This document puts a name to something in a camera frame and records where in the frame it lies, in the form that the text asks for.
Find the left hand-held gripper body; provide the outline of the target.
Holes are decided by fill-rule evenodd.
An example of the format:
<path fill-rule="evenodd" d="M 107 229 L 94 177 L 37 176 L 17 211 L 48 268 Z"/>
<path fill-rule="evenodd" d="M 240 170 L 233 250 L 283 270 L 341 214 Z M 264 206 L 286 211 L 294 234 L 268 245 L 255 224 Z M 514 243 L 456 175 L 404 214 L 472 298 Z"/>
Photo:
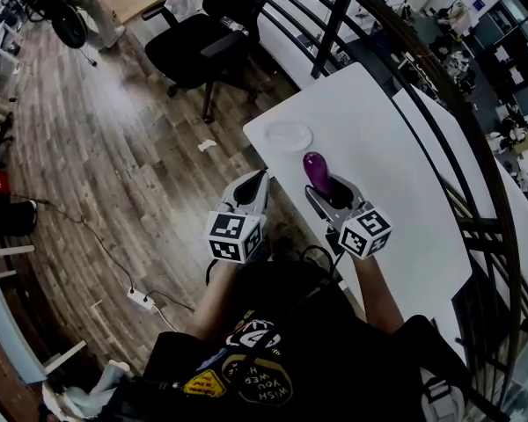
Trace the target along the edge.
<path fill-rule="evenodd" d="M 209 212 L 204 233 L 211 257 L 245 264 L 263 241 L 264 225 L 264 204 L 235 206 L 221 201 Z"/>

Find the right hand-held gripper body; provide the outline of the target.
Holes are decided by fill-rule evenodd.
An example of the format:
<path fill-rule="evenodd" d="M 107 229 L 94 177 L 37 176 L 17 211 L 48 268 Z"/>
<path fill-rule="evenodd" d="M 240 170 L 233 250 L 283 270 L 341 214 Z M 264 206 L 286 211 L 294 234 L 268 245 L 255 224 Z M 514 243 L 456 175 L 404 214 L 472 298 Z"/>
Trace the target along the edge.
<path fill-rule="evenodd" d="M 359 259 L 382 250 L 392 233 L 386 214 L 367 200 L 356 208 L 330 211 L 326 221 L 326 240 L 334 253 L 345 251 Z"/>

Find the purple eggplant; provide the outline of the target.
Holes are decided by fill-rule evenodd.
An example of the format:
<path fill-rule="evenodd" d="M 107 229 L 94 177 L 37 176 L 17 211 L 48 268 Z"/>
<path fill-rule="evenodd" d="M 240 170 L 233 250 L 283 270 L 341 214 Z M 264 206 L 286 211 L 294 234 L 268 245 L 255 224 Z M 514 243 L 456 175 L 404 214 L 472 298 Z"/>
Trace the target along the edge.
<path fill-rule="evenodd" d="M 318 152 L 308 152 L 303 157 L 303 166 L 312 187 L 321 195 L 329 198 L 332 185 L 326 159 Z"/>

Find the white plate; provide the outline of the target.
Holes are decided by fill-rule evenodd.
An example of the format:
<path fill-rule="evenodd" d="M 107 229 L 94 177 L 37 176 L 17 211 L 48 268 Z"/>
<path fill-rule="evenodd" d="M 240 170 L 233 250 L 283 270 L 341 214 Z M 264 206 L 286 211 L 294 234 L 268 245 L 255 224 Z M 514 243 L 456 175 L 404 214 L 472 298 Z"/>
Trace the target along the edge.
<path fill-rule="evenodd" d="M 280 151 L 298 152 L 312 144 L 313 134 L 302 122 L 277 120 L 265 128 L 264 139 Z"/>

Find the person's right forearm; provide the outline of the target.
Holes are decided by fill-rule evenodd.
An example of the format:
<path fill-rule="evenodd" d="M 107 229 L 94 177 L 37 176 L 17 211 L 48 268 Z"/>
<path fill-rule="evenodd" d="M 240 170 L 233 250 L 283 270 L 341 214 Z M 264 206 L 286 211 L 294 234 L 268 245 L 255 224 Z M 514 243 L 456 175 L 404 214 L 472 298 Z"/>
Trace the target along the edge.
<path fill-rule="evenodd" d="M 378 262 L 373 256 L 366 259 L 353 257 L 352 262 L 368 323 L 388 334 L 396 332 L 404 324 L 404 319 Z"/>

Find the person's left forearm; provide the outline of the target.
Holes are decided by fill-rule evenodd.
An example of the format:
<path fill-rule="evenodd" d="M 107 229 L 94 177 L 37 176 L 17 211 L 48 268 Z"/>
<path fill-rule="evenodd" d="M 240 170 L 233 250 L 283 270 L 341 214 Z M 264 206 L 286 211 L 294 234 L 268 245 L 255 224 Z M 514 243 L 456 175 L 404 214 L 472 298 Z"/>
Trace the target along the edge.
<path fill-rule="evenodd" d="M 238 264 L 218 261 L 214 269 L 213 277 L 186 328 L 186 334 L 204 342 L 219 335 L 238 273 Z"/>

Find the white power strip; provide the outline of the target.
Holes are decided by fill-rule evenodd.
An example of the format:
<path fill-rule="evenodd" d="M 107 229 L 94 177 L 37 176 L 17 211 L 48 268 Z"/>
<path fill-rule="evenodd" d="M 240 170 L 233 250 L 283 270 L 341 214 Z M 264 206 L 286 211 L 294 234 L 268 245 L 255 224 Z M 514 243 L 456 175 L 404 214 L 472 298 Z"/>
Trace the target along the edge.
<path fill-rule="evenodd" d="M 129 300 L 131 300 L 134 304 L 138 305 L 140 308 L 152 312 L 155 307 L 154 300 L 144 292 L 140 291 L 136 287 L 130 287 L 128 289 L 127 297 Z"/>

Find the person's black printed shirt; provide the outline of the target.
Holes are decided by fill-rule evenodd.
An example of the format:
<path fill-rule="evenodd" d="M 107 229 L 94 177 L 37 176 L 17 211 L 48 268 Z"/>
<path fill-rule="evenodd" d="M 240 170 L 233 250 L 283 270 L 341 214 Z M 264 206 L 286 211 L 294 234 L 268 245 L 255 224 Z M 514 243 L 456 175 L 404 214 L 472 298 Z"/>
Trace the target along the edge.
<path fill-rule="evenodd" d="M 463 361 L 424 316 L 385 333 L 298 259 L 238 268 L 217 338 L 158 336 L 99 422 L 462 422 Z"/>

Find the black office chair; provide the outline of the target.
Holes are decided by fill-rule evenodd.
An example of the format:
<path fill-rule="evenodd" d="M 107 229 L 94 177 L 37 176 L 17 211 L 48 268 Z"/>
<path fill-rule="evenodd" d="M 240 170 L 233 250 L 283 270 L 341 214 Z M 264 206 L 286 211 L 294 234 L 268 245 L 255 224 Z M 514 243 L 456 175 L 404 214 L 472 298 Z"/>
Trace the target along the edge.
<path fill-rule="evenodd" d="M 179 90 L 205 87 L 202 118 L 209 114 L 214 83 L 221 82 L 248 93 L 251 100 L 257 91 L 234 76 L 234 69 L 245 60 L 253 46 L 260 42 L 258 17 L 269 0 L 202 0 L 202 12 L 182 21 L 163 5 L 146 18 L 163 14 L 171 21 L 169 28 L 155 36 L 144 47 L 152 65 L 173 81 L 168 95 Z"/>

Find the blue jeans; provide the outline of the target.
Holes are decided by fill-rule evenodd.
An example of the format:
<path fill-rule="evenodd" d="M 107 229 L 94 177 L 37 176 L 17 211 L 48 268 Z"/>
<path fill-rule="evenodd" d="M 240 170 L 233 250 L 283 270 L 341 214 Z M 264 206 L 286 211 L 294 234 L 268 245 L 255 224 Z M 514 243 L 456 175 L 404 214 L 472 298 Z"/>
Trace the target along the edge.
<path fill-rule="evenodd" d="M 76 417 L 92 419 L 97 417 L 109 403 L 119 384 L 130 377 L 129 364 L 110 360 L 97 384 L 89 392 L 79 387 L 69 387 L 63 392 L 62 397 Z"/>

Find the dark framed glass partition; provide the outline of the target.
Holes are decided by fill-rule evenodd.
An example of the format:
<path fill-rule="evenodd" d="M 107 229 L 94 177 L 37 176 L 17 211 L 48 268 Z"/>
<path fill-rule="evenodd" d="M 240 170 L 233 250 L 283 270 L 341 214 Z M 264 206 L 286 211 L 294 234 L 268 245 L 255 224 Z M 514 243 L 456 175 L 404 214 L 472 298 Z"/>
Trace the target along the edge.
<path fill-rule="evenodd" d="M 528 0 L 498 1 L 467 38 L 480 70 L 503 103 L 528 114 Z"/>

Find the black bag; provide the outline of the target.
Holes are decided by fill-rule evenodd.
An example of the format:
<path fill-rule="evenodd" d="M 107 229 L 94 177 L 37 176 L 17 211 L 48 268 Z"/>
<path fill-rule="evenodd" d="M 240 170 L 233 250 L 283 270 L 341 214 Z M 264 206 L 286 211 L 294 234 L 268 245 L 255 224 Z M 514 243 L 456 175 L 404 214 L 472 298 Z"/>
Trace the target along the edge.
<path fill-rule="evenodd" d="M 37 222 L 37 203 L 34 200 L 10 201 L 0 194 L 0 236 L 25 236 L 33 232 Z"/>

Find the light blue table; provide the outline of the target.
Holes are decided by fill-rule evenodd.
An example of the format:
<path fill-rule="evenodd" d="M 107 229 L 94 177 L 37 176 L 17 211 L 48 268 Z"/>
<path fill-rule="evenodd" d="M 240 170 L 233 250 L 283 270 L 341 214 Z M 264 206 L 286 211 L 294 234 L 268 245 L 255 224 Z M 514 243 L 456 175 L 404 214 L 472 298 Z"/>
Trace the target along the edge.
<path fill-rule="evenodd" d="M 32 244 L 0 248 L 0 258 L 34 251 L 35 247 Z M 0 278 L 15 274 L 15 271 L 0 273 Z M 41 363 L 19 329 L 0 289 L 0 346 L 22 381 L 25 384 L 35 384 L 44 382 L 52 372 L 84 349 L 87 344 L 82 340 L 67 352 L 57 354 L 45 364 Z"/>

